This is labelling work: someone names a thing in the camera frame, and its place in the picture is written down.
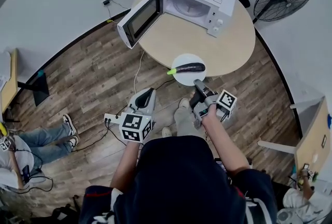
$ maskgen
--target table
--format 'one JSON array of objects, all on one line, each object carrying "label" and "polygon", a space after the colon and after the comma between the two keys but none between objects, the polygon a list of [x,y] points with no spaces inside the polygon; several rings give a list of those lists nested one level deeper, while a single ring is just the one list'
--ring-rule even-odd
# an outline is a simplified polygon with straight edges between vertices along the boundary
[{"label": "table", "polygon": [[[302,170],[304,164],[307,163],[309,164],[309,170],[319,172],[330,153],[330,130],[327,126],[327,115],[328,109],[326,98],[323,97],[317,105],[317,111],[308,129],[303,134],[303,138],[296,147],[266,141],[258,141],[257,144],[259,146],[294,154],[297,171]],[[324,136],[326,136],[326,143],[323,148],[322,142]]]},{"label": "table", "polygon": [[28,89],[33,91],[35,104],[38,106],[42,103],[48,96],[48,86],[46,82],[46,75],[45,73],[38,76],[32,85],[27,85],[25,83],[19,82],[17,79],[17,56],[18,52],[15,49],[11,54],[11,72],[10,72],[10,79],[4,85],[1,91],[1,116],[5,113],[6,109],[15,98],[16,94],[18,93],[18,88]]},{"label": "table", "polygon": [[[133,6],[141,0],[134,0]],[[206,76],[231,73],[248,61],[255,47],[255,28],[249,13],[236,0],[228,27],[216,38],[206,29],[174,15],[164,13],[139,43],[157,62],[171,68],[183,53],[199,56],[206,65]]]}]

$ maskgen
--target white shoe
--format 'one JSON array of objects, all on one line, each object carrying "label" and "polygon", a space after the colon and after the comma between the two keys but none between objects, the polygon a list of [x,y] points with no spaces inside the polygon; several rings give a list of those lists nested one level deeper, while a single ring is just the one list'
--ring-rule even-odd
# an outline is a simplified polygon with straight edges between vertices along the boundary
[{"label": "white shoe", "polygon": [[75,135],[71,139],[69,139],[69,144],[71,146],[71,149],[73,150],[74,147],[78,144],[78,137]]},{"label": "white shoe", "polygon": [[161,137],[165,138],[165,137],[170,137],[172,136],[172,132],[168,127],[164,127],[161,131]]},{"label": "white shoe", "polygon": [[180,100],[180,103],[178,104],[178,107],[185,107],[186,109],[190,108],[190,104],[189,104],[189,99],[187,99],[186,97],[184,97],[183,99]]},{"label": "white shoe", "polygon": [[68,126],[69,126],[68,136],[73,136],[73,135],[77,134],[77,131],[76,131],[75,127],[73,126],[72,120],[71,120],[71,118],[69,117],[68,114],[63,115],[63,122],[68,124]]}]

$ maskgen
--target microwave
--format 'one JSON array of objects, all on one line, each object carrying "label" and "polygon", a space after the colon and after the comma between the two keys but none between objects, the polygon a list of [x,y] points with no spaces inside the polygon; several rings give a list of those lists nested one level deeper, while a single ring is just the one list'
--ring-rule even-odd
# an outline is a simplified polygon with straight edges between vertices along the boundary
[{"label": "microwave", "polygon": [[164,13],[188,20],[217,37],[229,23],[236,0],[141,0],[118,23],[121,39],[133,48]]}]

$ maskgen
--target black baseboard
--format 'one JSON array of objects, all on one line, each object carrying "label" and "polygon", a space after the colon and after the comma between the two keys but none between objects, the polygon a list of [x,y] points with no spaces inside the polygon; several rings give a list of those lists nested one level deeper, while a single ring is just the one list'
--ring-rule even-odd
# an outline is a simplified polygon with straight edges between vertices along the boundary
[{"label": "black baseboard", "polygon": [[[282,73],[278,63],[276,62],[276,59],[274,58],[270,48],[268,47],[268,45],[266,44],[266,42],[263,40],[262,36],[260,35],[260,33],[255,29],[255,32],[256,32],[256,36],[257,38],[259,39],[259,41],[262,43],[262,45],[264,46],[264,49],[266,50],[266,52],[268,53],[269,57],[271,58],[272,60],[272,63],[276,69],[276,71],[278,72],[280,78],[281,78],[281,81],[285,87],[285,90],[287,92],[287,95],[288,95],[288,98],[289,98],[289,101],[291,104],[294,104],[294,99],[293,99],[293,96],[292,96],[292,93],[291,93],[291,90],[289,89],[289,86],[287,84],[287,81],[285,79],[285,76],[284,74]],[[294,117],[295,117],[295,121],[296,121],[296,125],[297,125],[297,128],[298,128],[298,133],[299,133],[299,137],[302,138],[303,137],[303,134],[302,134],[302,129],[301,129],[301,123],[300,123],[300,118],[299,118],[299,115],[297,113],[297,110],[296,109],[293,109],[293,113],[294,113]]]},{"label": "black baseboard", "polygon": [[[124,17],[126,14],[128,14],[130,11],[130,9],[112,17],[112,20],[117,20],[119,18]],[[65,46],[63,49],[61,49],[58,53],[56,53],[50,60],[48,60],[44,65],[41,66],[41,68],[35,72],[26,82],[26,84],[31,85],[37,78],[38,76],[38,72],[40,70],[43,70],[44,68],[46,68],[50,63],[52,63],[56,58],[58,58],[60,55],[62,55],[66,50],[68,50],[70,47],[74,46],[76,43],[78,43],[80,40],[84,39],[85,37],[89,36],[91,33],[101,29],[103,26],[109,24],[108,20],[105,20],[104,22],[98,24],[97,26],[93,27],[92,29],[90,29],[89,31],[85,32],[84,34],[82,34],[81,36],[79,36],[77,39],[73,40],[70,44],[68,44],[67,46]],[[15,101],[17,99],[17,97],[21,94],[23,90],[20,89],[19,92],[16,94],[15,98],[12,101]]]}]

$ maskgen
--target dark shirt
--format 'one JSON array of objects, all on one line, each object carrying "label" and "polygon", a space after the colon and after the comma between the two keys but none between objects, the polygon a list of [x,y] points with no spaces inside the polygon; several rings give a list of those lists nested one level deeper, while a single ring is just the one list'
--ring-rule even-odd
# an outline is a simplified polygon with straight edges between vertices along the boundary
[{"label": "dark shirt", "polygon": [[[156,139],[143,147],[133,185],[115,202],[115,222],[244,223],[244,195],[261,199],[275,223],[274,193],[267,174],[244,170],[232,178],[231,185],[204,139]],[[80,223],[91,223],[93,216],[105,212],[84,216],[83,211],[84,206]]]}]

